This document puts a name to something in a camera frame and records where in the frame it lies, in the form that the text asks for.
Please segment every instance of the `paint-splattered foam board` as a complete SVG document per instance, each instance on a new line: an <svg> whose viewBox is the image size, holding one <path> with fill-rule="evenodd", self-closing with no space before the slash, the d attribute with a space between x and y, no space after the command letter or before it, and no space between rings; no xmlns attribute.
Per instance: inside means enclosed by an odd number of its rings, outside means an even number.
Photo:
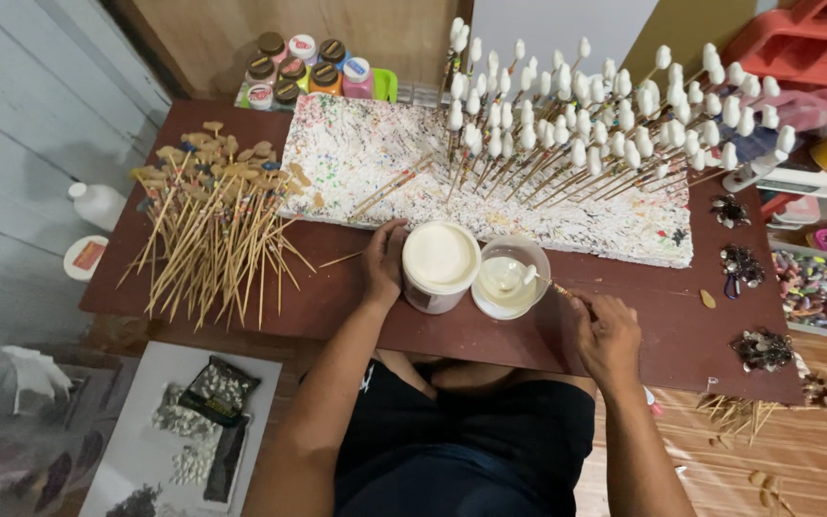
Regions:
<svg viewBox="0 0 827 517"><path fill-rule="evenodd" d="M518 200L532 193L553 168L536 174L509 202L504 199L521 175L500 185L485 200L492 182L486 180L474 193L477 174L472 172L461 191L455 191L446 203L450 186L447 142L445 112L378 100L303 97L296 106L282 161L301 165L312 184L302 194L292 195L281 215L362 228L375 228L395 217L406 217L411 226L444 219L464 226L485 242L519 235L547 249L628 262L672 268L686 268L691 262L694 249L687 189L670 195L668 190L648 194L635 188L608 201L566 201L532 210L531 203L520 205ZM425 156L432 163L415 178L362 216L348 220L361 201ZM475 169L483 171L483 163L479 161ZM533 200L543 200L550 193L552 186ZM316 194L321 194L317 203Z"/></svg>

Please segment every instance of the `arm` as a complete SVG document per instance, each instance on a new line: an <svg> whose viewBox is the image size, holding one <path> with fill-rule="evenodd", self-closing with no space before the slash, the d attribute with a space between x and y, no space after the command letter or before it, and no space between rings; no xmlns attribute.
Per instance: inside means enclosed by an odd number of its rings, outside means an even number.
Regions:
<svg viewBox="0 0 827 517"><path fill-rule="evenodd" d="M604 398L608 508L615 517L694 517L638 380L637 311L612 296L578 293L571 301L582 364Z"/></svg>
<svg viewBox="0 0 827 517"><path fill-rule="evenodd" d="M407 220L376 230L363 254L363 301L327 342L262 461L245 515L334 514L337 453L353 413L385 315L401 293L401 249Z"/></svg>

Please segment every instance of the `hand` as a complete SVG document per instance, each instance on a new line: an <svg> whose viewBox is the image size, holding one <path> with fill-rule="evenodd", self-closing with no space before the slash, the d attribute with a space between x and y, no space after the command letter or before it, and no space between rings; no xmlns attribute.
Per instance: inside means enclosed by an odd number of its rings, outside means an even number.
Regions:
<svg viewBox="0 0 827 517"><path fill-rule="evenodd" d="M407 238L403 228L407 219L392 219L375 231L363 252L366 267L364 303L373 303L385 311L401 294L401 249Z"/></svg>
<svg viewBox="0 0 827 517"><path fill-rule="evenodd" d="M573 292L580 359L603 394L639 386L637 311L614 296ZM592 323L590 311L598 318Z"/></svg>

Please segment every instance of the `wooden table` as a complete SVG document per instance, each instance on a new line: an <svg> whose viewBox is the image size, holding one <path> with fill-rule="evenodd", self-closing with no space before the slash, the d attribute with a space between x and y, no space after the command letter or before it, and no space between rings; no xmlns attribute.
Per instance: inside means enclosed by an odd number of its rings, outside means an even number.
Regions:
<svg viewBox="0 0 827 517"><path fill-rule="evenodd" d="M179 144L180 135L199 131L207 121L224 123L222 133L235 135L242 147L270 141L281 157L291 115L253 112L209 101L177 101L168 113L154 149ZM156 161L152 155L148 163ZM701 183L692 190L695 257L688 269L657 268L581 253L547 251L552 276L568 289L614 294L637 308L643 328L640 353L643 382L802 404L792 363L774 373L746 373L728 346L745 329L765 327L786 334L787 325L780 308L764 227L754 225L730 230L719 225L709 213L709 198L722 192L719 181ZM135 259L151 232L148 218L136 212L136 204L143 197L144 191L137 186L80 303L83 310L99 314L143 313L148 302L148 268L138 276L131 274L117 287L127 265ZM748 207L750 214L759 214L757 190L748 189L738 194L737 199ZM316 266L362 250L371 236L368 231L308 222L296 222L285 233ZM770 277L757 289L743 287L738 300L723 295L726 277L721 271L718 253L729 243L750 247ZM361 298L360 261L347 260L312 274L298 258L288 260L302 291L296 291L290 281L284 281L282 315L277 315L276 279L268 275L260 330L281 336L327 339ZM717 308L708 309L701 303L698 294L701 289L713 295ZM254 295L247 307L246 328L258 330L257 312ZM167 319L167 315L154 317ZM237 319L236 316L233 326L239 325ZM178 314L171 325L192 327L193 323L186 321L186 315ZM490 319L465 296L454 310L438 316L422 314L403 300L397 302L385 322L379 347L584 375L572 346L573 336L568 303L554 292L527 315L513 321Z"/></svg>

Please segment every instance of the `brown jar lid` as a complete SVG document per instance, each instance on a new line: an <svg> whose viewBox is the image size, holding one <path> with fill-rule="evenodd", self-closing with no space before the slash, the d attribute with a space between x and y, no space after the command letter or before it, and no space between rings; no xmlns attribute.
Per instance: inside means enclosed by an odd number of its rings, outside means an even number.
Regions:
<svg viewBox="0 0 827 517"><path fill-rule="evenodd" d="M295 56L290 56L279 62L279 74L284 79L298 81L305 77L308 71L305 69L305 61Z"/></svg>
<svg viewBox="0 0 827 517"><path fill-rule="evenodd" d="M265 32L257 38L257 47L267 55L280 55L286 50L286 41L278 32Z"/></svg>
<svg viewBox="0 0 827 517"><path fill-rule="evenodd" d="M300 92L301 88L295 81L281 79L273 86L273 100L280 104L295 104Z"/></svg>
<svg viewBox="0 0 827 517"><path fill-rule="evenodd" d="M312 80L319 87L329 87L337 82L340 74L333 63L320 62L312 67Z"/></svg>
<svg viewBox="0 0 827 517"><path fill-rule="evenodd" d="M346 47L343 41L327 40L321 44L321 50L318 55L321 56L321 61L340 63L344 60L344 57L346 57Z"/></svg>
<svg viewBox="0 0 827 517"><path fill-rule="evenodd" d="M247 60L247 73L258 81L270 77L273 70L273 60L265 53L255 53Z"/></svg>

